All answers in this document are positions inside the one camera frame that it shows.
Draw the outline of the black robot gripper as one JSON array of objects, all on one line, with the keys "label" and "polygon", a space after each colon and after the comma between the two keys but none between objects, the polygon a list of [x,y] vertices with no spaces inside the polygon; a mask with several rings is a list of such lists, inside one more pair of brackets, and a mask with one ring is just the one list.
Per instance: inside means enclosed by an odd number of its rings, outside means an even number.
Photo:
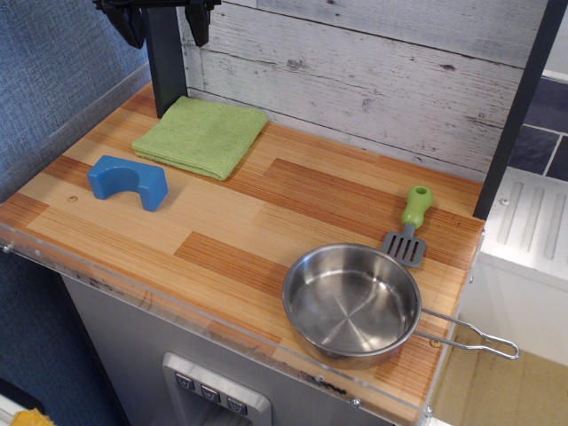
[{"label": "black robot gripper", "polygon": [[141,49],[146,38],[142,13],[137,8],[185,7],[185,18],[195,44],[202,47],[209,41],[210,12],[220,0],[94,0],[126,43]]}]

